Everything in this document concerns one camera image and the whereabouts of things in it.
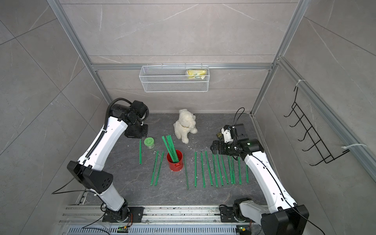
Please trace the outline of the eleventh green straw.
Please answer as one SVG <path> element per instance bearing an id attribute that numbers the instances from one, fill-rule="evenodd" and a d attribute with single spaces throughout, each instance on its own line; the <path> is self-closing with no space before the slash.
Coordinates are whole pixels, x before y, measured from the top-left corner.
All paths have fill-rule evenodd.
<path id="1" fill-rule="evenodd" d="M 246 183 L 249 183 L 249 170 L 248 170 L 248 165 L 245 165 L 245 171 L 246 171 Z"/>

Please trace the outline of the fourteenth green straw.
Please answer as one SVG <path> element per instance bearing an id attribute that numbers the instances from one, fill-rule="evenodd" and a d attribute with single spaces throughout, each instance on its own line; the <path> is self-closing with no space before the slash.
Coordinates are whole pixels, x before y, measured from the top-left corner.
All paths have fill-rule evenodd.
<path id="1" fill-rule="evenodd" d="M 139 164 L 141 165 L 143 163 L 143 157 L 142 157 L 142 139 L 139 140 Z"/>

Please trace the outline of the twelfth green straw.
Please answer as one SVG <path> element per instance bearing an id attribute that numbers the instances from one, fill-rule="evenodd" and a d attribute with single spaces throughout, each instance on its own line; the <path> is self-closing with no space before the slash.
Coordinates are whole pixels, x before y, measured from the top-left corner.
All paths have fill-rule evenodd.
<path id="1" fill-rule="evenodd" d="M 158 157 L 159 157 L 159 151 L 155 151 L 154 153 L 155 153 L 155 160 L 154 160 L 151 183 L 150 183 L 151 186 L 154 184 L 154 177 L 155 177 L 155 171 L 156 171 Z"/>

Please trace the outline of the thirteenth green straw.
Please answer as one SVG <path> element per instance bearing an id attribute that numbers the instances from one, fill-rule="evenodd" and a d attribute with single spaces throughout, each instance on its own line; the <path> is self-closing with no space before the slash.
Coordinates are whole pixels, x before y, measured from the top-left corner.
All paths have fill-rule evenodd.
<path id="1" fill-rule="evenodd" d="M 159 176 L 160 176 L 160 172 L 161 172 L 161 168 L 162 168 L 162 163 L 163 163 L 164 155 L 165 155 L 165 152 L 162 151 L 161 159 L 159 161 L 158 173 L 157 173 L 155 184 L 154 184 L 155 186 L 158 185 L 158 181 L 159 181 Z"/>

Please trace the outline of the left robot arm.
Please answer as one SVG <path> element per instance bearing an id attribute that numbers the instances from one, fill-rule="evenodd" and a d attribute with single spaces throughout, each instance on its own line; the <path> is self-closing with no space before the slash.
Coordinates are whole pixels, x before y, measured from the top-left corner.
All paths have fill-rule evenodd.
<path id="1" fill-rule="evenodd" d="M 90 147 L 77 161 L 67 165 L 73 179 L 100 198 L 106 206 L 104 215 L 112 221 L 131 222 L 133 215 L 127 201 L 116 190 L 113 175 L 103 170 L 106 160 L 121 135 L 134 139 L 147 136 L 148 126 L 144 121 L 148 116 L 149 109 L 141 101 L 113 100 L 107 107 L 103 127 Z"/>

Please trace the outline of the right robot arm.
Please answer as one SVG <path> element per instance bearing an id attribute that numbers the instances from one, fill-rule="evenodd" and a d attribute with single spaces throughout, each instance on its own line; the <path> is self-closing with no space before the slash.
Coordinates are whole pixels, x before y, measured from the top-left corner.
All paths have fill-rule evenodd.
<path id="1" fill-rule="evenodd" d="M 304 232 L 309 212 L 286 191 L 269 164 L 264 148 L 257 139 L 244 141 L 213 141 L 213 154 L 240 157 L 252 171 L 266 205 L 259 205 L 250 198 L 234 201 L 235 219 L 251 220 L 261 226 L 266 235 L 301 235 Z"/>

